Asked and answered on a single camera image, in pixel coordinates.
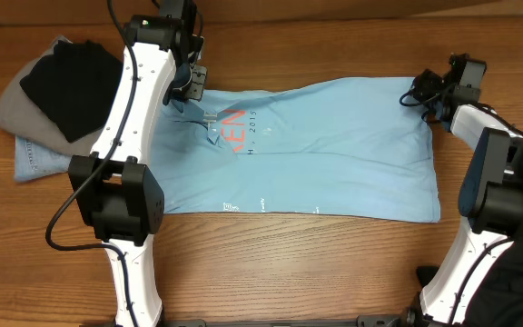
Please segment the light blue printed t-shirt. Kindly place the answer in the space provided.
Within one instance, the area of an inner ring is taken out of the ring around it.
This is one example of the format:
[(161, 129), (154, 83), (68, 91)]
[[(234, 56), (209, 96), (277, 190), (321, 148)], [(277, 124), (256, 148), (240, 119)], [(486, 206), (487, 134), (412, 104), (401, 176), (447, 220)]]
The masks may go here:
[(283, 92), (208, 90), (164, 106), (151, 170), (167, 213), (440, 218), (432, 133), (400, 105), (408, 77)]

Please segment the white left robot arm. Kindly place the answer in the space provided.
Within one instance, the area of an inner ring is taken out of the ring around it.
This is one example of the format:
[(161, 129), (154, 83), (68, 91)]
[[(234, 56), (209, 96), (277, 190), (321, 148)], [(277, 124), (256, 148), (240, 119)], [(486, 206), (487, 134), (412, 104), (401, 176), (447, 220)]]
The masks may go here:
[(202, 14), (192, 1), (161, 1), (156, 16), (134, 15), (116, 26), (123, 70), (116, 96), (92, 150), (72, 157), (68, 176), (94, 249), (106, 251), (117, 300), (113, 326), (162, 326), (163, 302), (154, 277), (153, 241), (164, 194), (149, 168), (162, 105), (202, 99), (207, 70), (197, 64), (204, 44)]

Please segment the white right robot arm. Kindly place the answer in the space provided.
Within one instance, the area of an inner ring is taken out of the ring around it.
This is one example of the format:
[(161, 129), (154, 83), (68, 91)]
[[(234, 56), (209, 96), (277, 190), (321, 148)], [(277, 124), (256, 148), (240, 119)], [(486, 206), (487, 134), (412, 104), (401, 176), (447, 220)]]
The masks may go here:
[(473, 152), (459, 190), (459, 230), (441, 266), (420, 266), (421, 292), (392, 326), (461, 326), (499, 256), (523, 239), (523, 132), (480, 102), (485, 62), (454, 54), (449, 71), (414, 78), (407, 95)]

